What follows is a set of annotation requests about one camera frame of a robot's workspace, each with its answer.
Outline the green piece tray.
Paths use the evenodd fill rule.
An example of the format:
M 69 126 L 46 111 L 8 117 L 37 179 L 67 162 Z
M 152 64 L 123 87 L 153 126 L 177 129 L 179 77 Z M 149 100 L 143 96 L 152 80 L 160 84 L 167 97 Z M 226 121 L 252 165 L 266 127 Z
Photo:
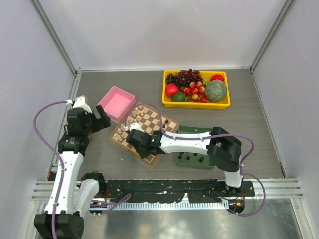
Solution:
M 178 129 L 178 133 L 183 133 L 183 134 L 196 134 L 196 133 L 205 133 L 205 132 L 211 132 L 211 129 L 190 127 L 190 126 L 184 126 L 184 125 L 180 125 Z M 182 154 L 182 159 L 178 159 L 178 156 L 180 154 Z M 199 159 L 202 156 L 204 156 L 204 161 L 199 162 Z M 215 166 L 213 161 L 208 156 L 205 156 L 203 154 L 185 153 L 185 152 L 177 153 L 176 165 L 178 167 L 187 167 L 187 168 L 203 169 L 203 170 L 211 170 Z

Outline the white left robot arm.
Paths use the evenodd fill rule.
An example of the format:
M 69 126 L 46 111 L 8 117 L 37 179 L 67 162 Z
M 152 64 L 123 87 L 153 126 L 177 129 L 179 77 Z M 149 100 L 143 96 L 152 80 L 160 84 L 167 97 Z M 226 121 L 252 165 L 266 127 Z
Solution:
M 76 189 L 79 169 L 84 160 L 89 136 L 111 125 L 101 105 L 97 118 L 87 104 L 85 96 L 64 101 L 71 105 L 67 111 L 67 124 L 58 148 L 49 149 L 59 163 L 49 201 L 42 214 L 35 215 L 34 226 L 44 239 L 80 239 L 84 231 L 84 217 L 93 198 L 102 198 L 107 191 L 101 173 L 88 173 Z

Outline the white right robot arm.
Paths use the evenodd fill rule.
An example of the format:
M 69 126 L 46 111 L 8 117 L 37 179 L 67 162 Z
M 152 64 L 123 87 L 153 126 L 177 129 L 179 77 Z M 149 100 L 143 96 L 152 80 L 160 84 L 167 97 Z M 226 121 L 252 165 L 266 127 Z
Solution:
M 140 158 L 168 153 L 197 153 L 208 156 L 225 175 L 225 190 L 237 196 L 244 189 L 240 171 L 242 143 L 220 127 L 198 134 L 179 134 L 154 131 L 144 132 L 139 124 L 124 127 L 128 134 L 126 143 L 131 145 Z

